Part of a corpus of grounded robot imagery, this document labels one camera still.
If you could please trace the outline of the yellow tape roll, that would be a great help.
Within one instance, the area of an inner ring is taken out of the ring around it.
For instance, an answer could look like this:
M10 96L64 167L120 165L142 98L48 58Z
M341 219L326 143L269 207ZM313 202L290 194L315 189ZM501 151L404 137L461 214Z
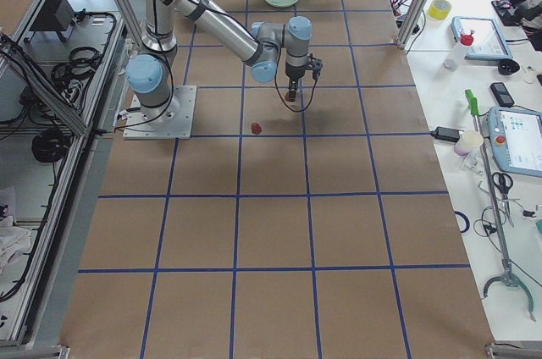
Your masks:
M433 0L427 10L427 15L435 20L444 20L450 13L452 5L447 0Z

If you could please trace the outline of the clear bottle red cap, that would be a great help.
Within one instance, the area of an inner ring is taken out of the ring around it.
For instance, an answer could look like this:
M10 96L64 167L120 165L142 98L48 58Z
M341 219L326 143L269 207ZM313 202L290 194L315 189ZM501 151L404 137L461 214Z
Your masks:
M455 71L464 62L467 53L474 42L473 30L469 32L463 31L456 42L456 45L448 53L443 66L445 69Z

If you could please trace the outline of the far teach pendant tablet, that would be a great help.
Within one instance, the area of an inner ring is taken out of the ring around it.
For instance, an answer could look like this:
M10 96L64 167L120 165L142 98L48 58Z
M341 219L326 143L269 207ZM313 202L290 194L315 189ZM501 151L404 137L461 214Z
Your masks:
M479 61L513 59L512 51L495 19L454 16L451 30L456 41L461 34L473 32L473 44L467 51L465 59Z

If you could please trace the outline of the black power adapter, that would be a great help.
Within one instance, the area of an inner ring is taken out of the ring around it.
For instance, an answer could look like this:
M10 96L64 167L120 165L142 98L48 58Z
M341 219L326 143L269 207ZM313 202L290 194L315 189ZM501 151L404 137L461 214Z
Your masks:
M461 131L443 126L437 126L429 134L436 140L457 143L461 137Z

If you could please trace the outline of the white paper cup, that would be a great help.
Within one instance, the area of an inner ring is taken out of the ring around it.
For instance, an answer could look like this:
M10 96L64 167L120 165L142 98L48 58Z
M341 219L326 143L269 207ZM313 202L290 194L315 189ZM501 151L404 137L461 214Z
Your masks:
M465 130L459 135L454 145L454 153L459 156L466 156L470 152L479 149L484 143L483 136L476 130Z

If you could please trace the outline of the teach pendant tablet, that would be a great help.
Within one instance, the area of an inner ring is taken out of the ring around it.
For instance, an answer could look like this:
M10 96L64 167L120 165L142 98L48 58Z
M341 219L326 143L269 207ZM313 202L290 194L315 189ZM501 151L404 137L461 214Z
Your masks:
M541 113L492 107L487 114L493 158L503 172L541 176Z
M451 30L456 41L461 34L473 32L473 44L467 51L465 59L479 61L513 59L512 51L495 19L454 16Z

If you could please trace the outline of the near teach pendant tablet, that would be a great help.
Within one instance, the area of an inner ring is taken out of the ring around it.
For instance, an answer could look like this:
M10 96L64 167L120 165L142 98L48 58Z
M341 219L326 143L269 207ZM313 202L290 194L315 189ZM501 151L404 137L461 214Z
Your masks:
M541 113L492 107L487 114L493 158L503 172L541 176Z

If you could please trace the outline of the black handled scissors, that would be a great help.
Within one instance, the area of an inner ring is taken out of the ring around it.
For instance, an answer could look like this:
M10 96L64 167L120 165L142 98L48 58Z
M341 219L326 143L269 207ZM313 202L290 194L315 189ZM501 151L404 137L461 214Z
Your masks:
M513 178L507 173L495 172L491 175L494 186L499 190L501 194L501 202L504 207L506 217L508 218L510 225L514 227L514 223L511 216L509 191L513 187Z

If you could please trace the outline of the blue tape roll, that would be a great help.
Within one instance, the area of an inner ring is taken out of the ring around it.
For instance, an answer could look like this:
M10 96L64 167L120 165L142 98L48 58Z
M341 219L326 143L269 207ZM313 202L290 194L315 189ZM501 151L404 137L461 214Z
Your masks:
M461 234L467 233L469 229L471 228L471 222L468 216L461 211L455 211L454 214L462 220L462 224L460 225L460 233Z

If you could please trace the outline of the long reach grabber tool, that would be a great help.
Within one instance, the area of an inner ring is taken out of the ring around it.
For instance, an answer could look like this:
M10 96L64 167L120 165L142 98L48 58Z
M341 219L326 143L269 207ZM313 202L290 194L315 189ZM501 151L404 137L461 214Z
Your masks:
M512 261L509 257L507 249L505 232L502 227L501 221L501 210L499 208L498 200L495 194L495 185L492 179L492 172L490 169L489 158L484 139L482 139L482 144L480 146L480 154L484 164L484 173L489 188L490 205L494 216L496 234L499 241L499 248L501 251L501 264L503 267L503 273L501 275L494 276L486 281L483 287L483 298L488 296L489 288L494 283L502 283L504 286L512 288L521 288L524 291L528 300L528 315L530 319L535 322L536 318L534 316L534 298L528 287L522 282L522 280L520 280L520 278L518 278L518 276L516 276L512 272Z

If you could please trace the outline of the black round cap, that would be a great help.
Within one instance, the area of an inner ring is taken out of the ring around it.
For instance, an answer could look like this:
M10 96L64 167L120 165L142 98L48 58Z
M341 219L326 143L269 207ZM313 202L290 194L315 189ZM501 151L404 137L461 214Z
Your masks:
M513 59L503 58L497 65L499 75L509 76L514 75L520 70L520 65Z

